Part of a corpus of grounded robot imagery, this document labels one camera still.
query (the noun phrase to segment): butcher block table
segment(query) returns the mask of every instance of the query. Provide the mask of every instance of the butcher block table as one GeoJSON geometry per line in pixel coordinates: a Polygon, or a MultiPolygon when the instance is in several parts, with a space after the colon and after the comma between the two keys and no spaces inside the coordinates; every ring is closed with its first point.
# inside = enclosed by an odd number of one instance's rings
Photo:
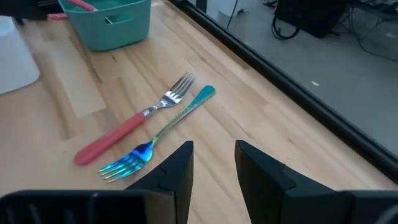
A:
{"type": "Polygon", "coordinates": [[[41,78],[0,95],[0,195],[22,189],[122,190],[194,142],[189,223],[250,223],[234,163],[242,139],[336,190],[396,185],[280,90],[166,0],[152,2],[146,40],[91,52],[68,21],[21,28],[41,78]],[[182,103],[151,117],[87,166],[76,152],[159,98],[187,71],[196,80],[182,103]],[[138,173],[113,184],[99,168],[150,140],[205,85],[216,95],[154,149],[138,173]]]}

